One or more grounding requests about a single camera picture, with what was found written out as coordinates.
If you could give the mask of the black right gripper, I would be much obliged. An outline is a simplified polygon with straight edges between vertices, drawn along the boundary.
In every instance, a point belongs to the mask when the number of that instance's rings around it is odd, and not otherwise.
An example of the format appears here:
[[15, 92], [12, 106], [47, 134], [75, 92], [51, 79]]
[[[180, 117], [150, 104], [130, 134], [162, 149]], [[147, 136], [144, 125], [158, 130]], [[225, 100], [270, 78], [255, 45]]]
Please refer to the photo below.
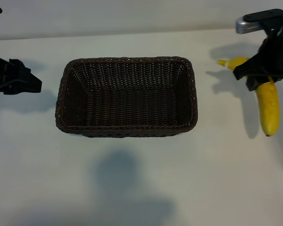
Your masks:
[[[262, 60], [260, 61], [258, 55], [252, 58], [236, 57], [233, 59], [235, 63], [233, 74], [236, 80], [247, 76], [246, 86], [249, 91], [254, 91], [260, 85], [270, 82], [268, 76], [274, 82], [283, 79], [283, 17], [262, 19], [259, 23], [267, 35], [258, 51]], [[260, 63], [267, 72], [264, 76], [259, 76], [262, 74]]]

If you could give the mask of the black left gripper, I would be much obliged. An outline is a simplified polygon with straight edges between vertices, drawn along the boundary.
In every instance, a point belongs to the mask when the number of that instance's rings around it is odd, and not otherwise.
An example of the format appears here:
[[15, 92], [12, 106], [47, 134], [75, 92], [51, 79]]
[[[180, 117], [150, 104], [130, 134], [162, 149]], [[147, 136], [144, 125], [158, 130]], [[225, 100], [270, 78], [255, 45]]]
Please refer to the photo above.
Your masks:
[[[16, 78], [21, 82], [11, 84], [12, 64], [16, 67]], [[18, 59], [10, 59], [9, 62], [0, 58], [0, 92], [4, 95], [16, 95], [19, 93], [40, 93], [42, 81], [31, 73], [24, 63]]]

